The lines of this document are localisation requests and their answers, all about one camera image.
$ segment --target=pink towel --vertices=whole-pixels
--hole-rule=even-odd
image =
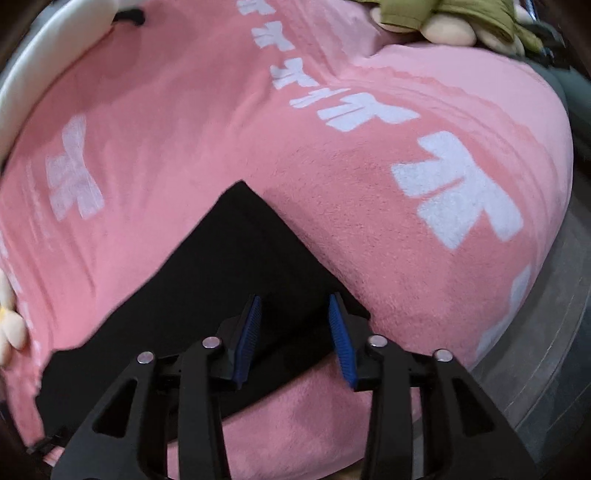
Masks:
[[[117,25],[56,82],[2,180],[1,264],[32,340],[4,374],[26,441],[43,434],[34,397],[51,352],[83,343],[239,179],[377,332],[472,365],[568,202],[569,122],[550,87],[487,51],[384,46],[343,0],[146,10],[144,27]],[[331,357],[226,421],[232,475],[345,467],[363,455],[368,412]]]

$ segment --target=metal rivet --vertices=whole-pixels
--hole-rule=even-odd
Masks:
[[[433,356],[438,362],[451,362],[453,360],[453,354],[444,348],[437,350]]]
[[[381,335],[372,335],[368,338],[368,343],[371,346],[382,348],[383,346],[386,346],[388,344],[388,339]]]
[[[207,337],[202,345],[205,348],[217,348],[222,344],[222,341],[218,337]]]
[[[138,355],[138,362],[142,365],[150,364],[154,360],[152,352],[142,352]]]

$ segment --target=plush toy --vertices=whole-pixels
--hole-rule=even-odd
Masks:
[[[0,367],[8,365],[13,349],[22,350],[27,344],[27,325],[14,311],[16,295],[6,274],[0,270]]]
[[[519,56],[544,47],[522,27],[533,19],[513,0],[381,0],[371,17],[386,30],[420,31],[436,44],[471,47],[480,40],[497,53]]]

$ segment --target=black clamp arm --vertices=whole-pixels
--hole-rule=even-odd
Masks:
[[[332,296],[330,327],[343,376],[373,391],[362,480],[411,480],[411,388],[421,393],[424,480],[534,480],[535,464],[492,400],[447,350],[410,353],[375,335]]]
[[[167,421],[178,404],[180,478],[229,479],[218,394],[248,376],[261,325],[261,299],[224,320],[216,336],[181,355],[143,352],[72,436],[52,480],[168,480]]]

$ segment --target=green plush toy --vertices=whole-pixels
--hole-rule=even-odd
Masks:
[[[513,0],[380,0],[371,15],[386,30],[420,31],[437,44],[471,47],[480,40],[495,52],[518,56],[543,49],[542,41],[521,26],[532,18]]]

